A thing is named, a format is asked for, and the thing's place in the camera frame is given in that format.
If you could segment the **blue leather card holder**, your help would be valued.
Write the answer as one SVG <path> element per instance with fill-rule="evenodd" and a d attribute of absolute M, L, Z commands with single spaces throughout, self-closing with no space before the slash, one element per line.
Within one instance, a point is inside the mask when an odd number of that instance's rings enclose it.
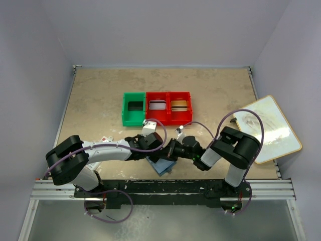
<path fill-rule="evenodd" d="M 154 163 L 149 157 L 146 157 L 146 159 L 159 176 L 170 172 L 173 166 L 176 164 L 175 161 L 169 161 L 165 159 L 159 159 L 156 163 Z"/>

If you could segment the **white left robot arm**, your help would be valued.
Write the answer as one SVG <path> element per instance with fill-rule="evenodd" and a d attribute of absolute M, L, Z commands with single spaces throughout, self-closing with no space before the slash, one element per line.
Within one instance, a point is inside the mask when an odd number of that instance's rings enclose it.
<path fill-rule="evenodd" d="M 156 132 L 136 135 L 113 142 L 88 142 L 73 135 L 46 154 L 48 170 L 57 186 L 72 183 L 92 197 L 103 192 L 101 178 L 87 165 L 110 160 L 141 160 L 162 149 L 166 138 Z"/>

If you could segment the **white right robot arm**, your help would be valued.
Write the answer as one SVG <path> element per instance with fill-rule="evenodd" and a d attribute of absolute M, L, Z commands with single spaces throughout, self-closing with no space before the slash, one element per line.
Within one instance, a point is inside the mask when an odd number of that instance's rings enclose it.
<path fill-rule="evenodd" d="M 185 136 L 180 140 L 171 139 L 162 152 L 164 159 L 190 159 L 202 171 L 210 170 L 220 159 L 225 159 L 230 166 L 224 178 L 223 191 L 228 196 L 235 196 L 240 192 L 240 184 L 259 149 L 260 142 L 255 137 L 224 127 L 219 138 L 207 149 L 202 148 L 194 136 Z"/>

